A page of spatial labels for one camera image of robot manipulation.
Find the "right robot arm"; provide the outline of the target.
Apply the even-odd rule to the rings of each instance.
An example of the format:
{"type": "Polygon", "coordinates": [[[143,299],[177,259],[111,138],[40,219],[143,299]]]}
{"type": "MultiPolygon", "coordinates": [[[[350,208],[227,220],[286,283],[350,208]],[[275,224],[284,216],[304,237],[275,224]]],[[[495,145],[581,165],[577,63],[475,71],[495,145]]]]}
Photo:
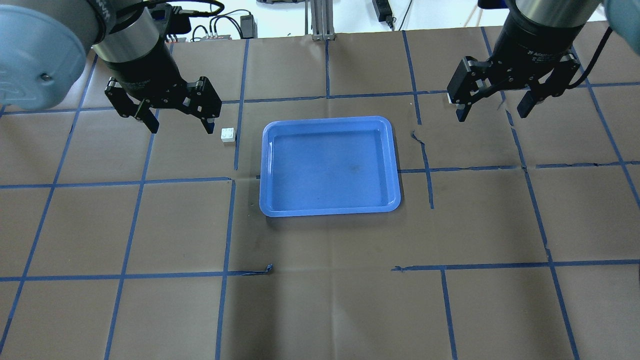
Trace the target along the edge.
{"type": "Polygon", "coordinates": [[[527,117],[548,97],[559,97],[586,80],[612,33],[639,52],[637,0],[506,0],[509,10],[493,52],[484,61],[466,55],[446,87],[460,122],[473,104],[502,91],[526,90],[518,104],[527,117]],[[578,34],[599,5],[609,27],[583,75],[575,79],[580,61],[572,51],[578,34]]]}

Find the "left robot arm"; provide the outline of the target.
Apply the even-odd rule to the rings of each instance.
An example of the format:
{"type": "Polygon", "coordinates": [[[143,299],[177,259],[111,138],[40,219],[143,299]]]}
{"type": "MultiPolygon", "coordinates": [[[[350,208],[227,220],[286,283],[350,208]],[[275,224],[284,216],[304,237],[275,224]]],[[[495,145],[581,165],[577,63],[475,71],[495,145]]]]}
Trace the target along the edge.
{"type": "Polygon", "coordinates": [[[190,18],[168,0],[3,0],[0,5],[0,98],[4,106],[46,110],[59,105],[82,75],[89,50],[112,76],[104,93],[121,117],[158,132],[154,109],[198,118],[214,132],[222,100],[210,80],[187,82],[166,41],[187,34],[190,18]]]}

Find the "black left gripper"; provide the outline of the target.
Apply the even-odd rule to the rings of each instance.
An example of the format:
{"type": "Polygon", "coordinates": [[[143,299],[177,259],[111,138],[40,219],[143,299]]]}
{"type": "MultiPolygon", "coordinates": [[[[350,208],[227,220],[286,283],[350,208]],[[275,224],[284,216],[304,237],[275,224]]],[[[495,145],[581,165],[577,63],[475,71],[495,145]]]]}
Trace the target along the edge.
{"type": "Polygon", "coordinates": [[[166,46],[155,46],[138,59],[104,63],[115,81],[104,93],[121,116],[134,117],[140,106],[140,121],[156,134],[159,122],[151,107],[175,109],[202,119],[206,133],[214,133],[222,109],[220,96],[206,76],[184,80],[166,46]]]}

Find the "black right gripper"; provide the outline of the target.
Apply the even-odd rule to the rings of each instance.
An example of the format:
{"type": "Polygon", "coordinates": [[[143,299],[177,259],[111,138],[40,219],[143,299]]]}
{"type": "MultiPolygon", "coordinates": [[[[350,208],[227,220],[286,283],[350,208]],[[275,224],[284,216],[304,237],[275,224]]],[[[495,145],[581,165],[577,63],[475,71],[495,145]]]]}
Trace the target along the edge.
{"type": "Polygon", "coordinates": [[[510,14],[489,57],[471,55],[459,62],[446,87],[455,116],[464,123],[473,104],[500,91],[528,88],[517,105],[521,119],[547,97],[577,86],[580,61],[571,50],[582,27],[548,26],[523,14],[510,14]]]}

